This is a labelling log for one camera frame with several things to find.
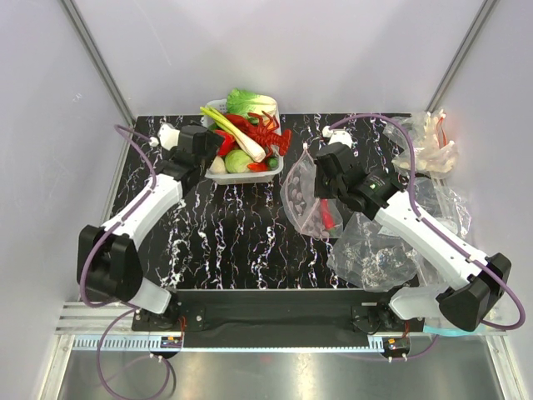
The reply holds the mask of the red bell pepper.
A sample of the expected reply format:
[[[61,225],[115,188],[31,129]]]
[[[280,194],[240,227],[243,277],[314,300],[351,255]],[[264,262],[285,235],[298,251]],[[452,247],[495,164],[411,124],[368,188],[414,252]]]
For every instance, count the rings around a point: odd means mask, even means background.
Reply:
[[[220,146],[217,155],[224,158],[230,151],[238,147],[236,139],[228,132],[217,129],[215,133],[223,138],[222,145]]]

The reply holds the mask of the clear pink zip bag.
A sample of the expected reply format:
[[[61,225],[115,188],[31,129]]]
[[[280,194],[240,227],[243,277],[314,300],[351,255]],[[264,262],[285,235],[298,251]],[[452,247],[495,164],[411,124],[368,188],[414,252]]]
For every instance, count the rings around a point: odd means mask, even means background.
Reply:
[[[321,199],[314,195],[315,176],[316,165],[308,145],[304,143],[301,156],[292,165],[281,185],[280,196],[284,213],[295,230],[302,235],[315,239],[337,239],[344,230],[342,216],[336,201],[327,199],[331,214],[336,220],[336,231],[333,234],[328,233],[321,219]]]

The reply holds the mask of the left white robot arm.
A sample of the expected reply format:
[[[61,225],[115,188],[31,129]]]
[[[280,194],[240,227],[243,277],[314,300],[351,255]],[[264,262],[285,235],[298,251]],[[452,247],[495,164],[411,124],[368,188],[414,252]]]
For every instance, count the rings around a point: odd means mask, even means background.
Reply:
[[[144,275],[138,249],[166,212],[176,206],[205,176],[223,144],[221,135],[200,125],[175,129],[163,124],[156,135],[143,136],[152,147],[161,147],[163,159],[153,165],[136,143],[139,133],[117,125],[146,163],[146,186],[126,207],[102,225],[87,225],[79,234],[77,282],[82,301],[90,308],[113,302],[151,312],[163,330],[174,328],[180,310],[171,304],[171,293]]]

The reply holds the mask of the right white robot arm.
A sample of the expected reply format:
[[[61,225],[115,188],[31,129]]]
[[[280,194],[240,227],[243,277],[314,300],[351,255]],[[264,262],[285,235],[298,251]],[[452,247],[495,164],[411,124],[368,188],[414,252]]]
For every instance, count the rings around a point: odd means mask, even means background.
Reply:
[[[412,318],[444,317],[473,332],[504,294],[511,261],[475,249],[418,206],[395,173],[368,173],[341,142],[316,154],[315,194],[335,198],[406,241],[443,277],[442,284],[404,287],[378,309],[379,323],[397,330]]]

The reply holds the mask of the long red chili pepper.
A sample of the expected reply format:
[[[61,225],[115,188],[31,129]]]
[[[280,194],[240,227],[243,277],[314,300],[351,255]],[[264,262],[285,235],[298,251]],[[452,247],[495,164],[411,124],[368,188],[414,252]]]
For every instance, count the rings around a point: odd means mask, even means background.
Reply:
[[[333,234],[336,231],[336,220],[331,214],[327,199],[321,199],[321,219],[326,231]]]

